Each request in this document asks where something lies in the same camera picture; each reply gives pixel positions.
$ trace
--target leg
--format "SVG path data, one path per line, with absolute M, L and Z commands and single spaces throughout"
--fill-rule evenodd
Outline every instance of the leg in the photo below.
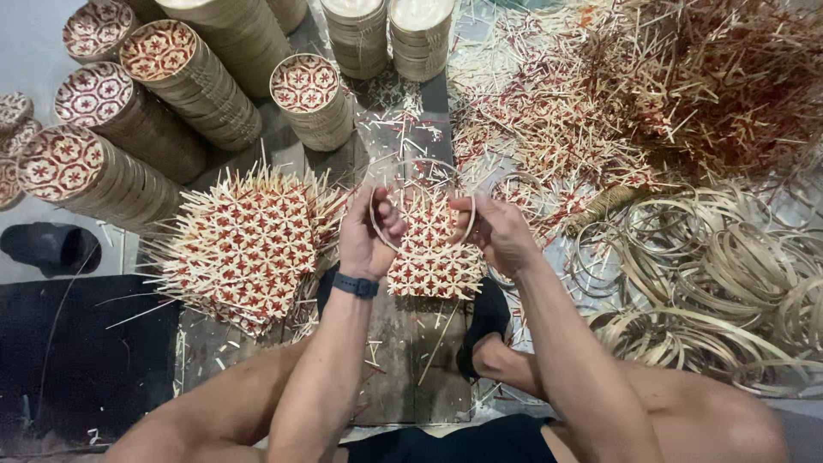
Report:
M 480 376 L 549 401 L 550 394 L 539 381 L 535 356 L 508 348 L 497 333 L 475 344 L 472 364 Z M 667 463 L 786 459 L 779 421 L 766 405 L 747 393 L 694 373 L 632 362 L 620 365 L 652 417 Z M 565 438 L 568 432 L 561 425 L 551 431 L 555 436 L 547 436 L 549 430 L 543 434 L 561 461 L 556 439 L 570 442 Z
M 265 461 L 252 448 L 310 339 L 245 360 L 162 405 L 123 436 L 108 462 Z

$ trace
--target black mat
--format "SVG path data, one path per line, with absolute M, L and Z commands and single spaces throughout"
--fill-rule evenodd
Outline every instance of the black mat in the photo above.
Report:
M 69 441 L 83 441 L 87 430 L 98 428 L 112 442 L 172 398 L 177 303 L 111 330 L 105 328 L 158 306 L 160 298 L 130 297 L 95 306 L 151 292 L 154 286 L 143 280 L 124 275 L 74 282 L 54 333 L 42 409 L 46 344 L 71 280 L 0 285 L 0 437 L 14 438 L 27 428 L 34 435 L 55 431 Z M 28 427 L 24 395 L 33 419 Z

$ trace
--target hand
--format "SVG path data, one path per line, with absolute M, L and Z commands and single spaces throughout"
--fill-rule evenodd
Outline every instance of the hand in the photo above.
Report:
M 398 248 L 408 226 L 388 201 L 388 191 L 378 187 L 372 203 L 372 189 L 371 186 L 360 189 L 340 226 L 340 273 L 377 282 L 388 273 L 397 252 L 380 240 L 372 227 L 369 208 L 374 208 L 374 218 L 383 236 Z
M 475 194 L 475 201 L 477 215 L 467 242 L 477 245 L 495 269 L 514 279 L 522 270 L 545 262 L 517 206 L 490 199 L 482 191 Z M 456 243 L 465 235 L 471 220 L 472 199 L 453 199 L 449 207 L 460 211 L 458 229 L 449 238 Z

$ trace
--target watch strap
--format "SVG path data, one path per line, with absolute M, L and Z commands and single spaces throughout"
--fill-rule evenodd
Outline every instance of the watch strap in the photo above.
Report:
M 380 283 L 375 283 L 365 278 L 347 277 L 340 272 L 334 276 L 333 287 L 342 291 L 354 294 L 360 299 L 374 299 L 380 288 Z

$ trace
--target black shorts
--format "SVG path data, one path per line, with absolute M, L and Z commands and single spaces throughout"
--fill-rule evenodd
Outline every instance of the black shorts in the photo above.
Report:
M 540 428 L 551 419 L 515 414 L 433 437 L 406 428 L 349 442 L 350 463 L 556 463 Z

